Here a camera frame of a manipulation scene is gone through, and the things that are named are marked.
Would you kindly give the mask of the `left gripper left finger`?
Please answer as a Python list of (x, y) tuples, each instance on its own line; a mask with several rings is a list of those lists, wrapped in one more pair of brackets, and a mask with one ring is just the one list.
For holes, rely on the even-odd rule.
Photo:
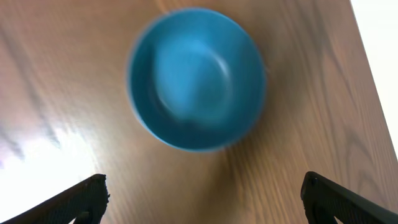
[(95, 174), (3, 224), (99, 224), (109, 197), (106, 175)]

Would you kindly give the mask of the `dark blue bowl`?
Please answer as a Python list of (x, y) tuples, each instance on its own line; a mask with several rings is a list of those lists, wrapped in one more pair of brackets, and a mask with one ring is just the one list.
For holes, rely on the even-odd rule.
[(237, 22), (191, 7), (145, 28), (131, 52), (126, 90), (153, 137), (186, 151), (212, 151), (254, 127), (264, 107), (266, 68)]

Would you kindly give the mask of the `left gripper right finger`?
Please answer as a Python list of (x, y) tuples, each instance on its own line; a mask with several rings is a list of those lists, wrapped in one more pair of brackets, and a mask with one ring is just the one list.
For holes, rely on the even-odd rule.
[(308, 171), (300, 197), (309, 224), (323, 223), (380, 223), (397, 224), (397, 214), (335, 182)]

